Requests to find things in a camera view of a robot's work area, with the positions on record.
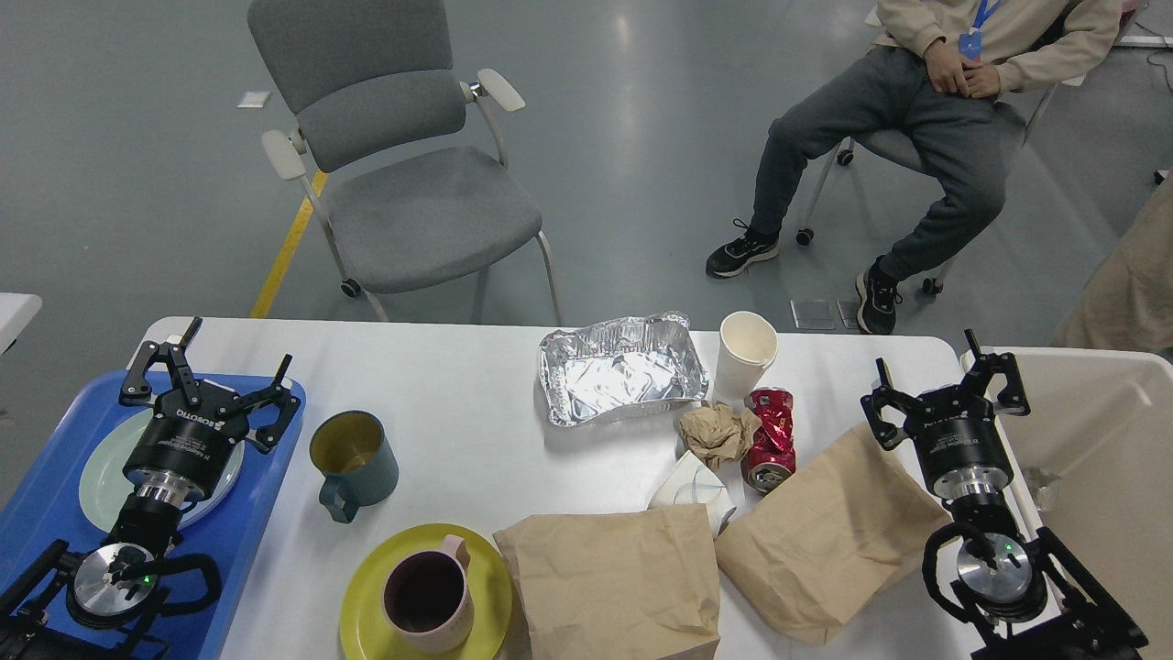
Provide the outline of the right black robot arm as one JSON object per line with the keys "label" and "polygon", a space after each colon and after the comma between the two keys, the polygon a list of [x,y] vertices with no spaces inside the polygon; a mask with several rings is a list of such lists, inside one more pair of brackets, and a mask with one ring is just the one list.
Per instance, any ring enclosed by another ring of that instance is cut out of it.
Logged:
{"label": "right black robot arm", "polygon": [[910,438],[925,489],[950,522],[925,540],[925,592],[979,632],[975,659],[1135,659],[1148,645],[1135,619],[1050,529],[1022,535],[1005,501],[1013,464],[997,414],[1031,411],[1013,354],[985,354],[971,329],[972,365],[957,385],[913,396],[877,359],[861,399],[872,434],[891,451]]}

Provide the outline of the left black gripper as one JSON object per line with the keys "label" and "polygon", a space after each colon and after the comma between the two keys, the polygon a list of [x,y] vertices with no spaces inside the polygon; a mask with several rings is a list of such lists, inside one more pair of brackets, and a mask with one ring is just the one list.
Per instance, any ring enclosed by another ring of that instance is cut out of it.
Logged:
{"label": "left black gripper", "polygon": [[[248,440],[258,453],[267,455],[301,408],[301,399],[284,385],[293,360],[290,354],[282,359],[272,381],[257,392],[238,394],[210,379],[197,381],[185,351],[202,322],[202,317],[194,317],[177,342],[144,341],[126,372],[120,404],[152,404],[152,389],[145,377],[151,365],[163,365],[175,388],[155,401],[147,429],[123,465],[123,476],[135,485],[144,485],[149,475],[171,472],[188,481],[190,489],[213,490],[235,443]],[[251,426],[252,414],[265,408],[278,411],[276,421]]]}

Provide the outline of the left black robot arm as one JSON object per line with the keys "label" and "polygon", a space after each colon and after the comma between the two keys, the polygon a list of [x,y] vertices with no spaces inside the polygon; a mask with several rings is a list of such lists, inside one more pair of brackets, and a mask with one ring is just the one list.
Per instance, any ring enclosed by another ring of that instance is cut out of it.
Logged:
{"label": "left black robot arm", "polygon": [[5,659],[210,659],[301,430],[301,385],[177,341],[84,386],[4,508]]}

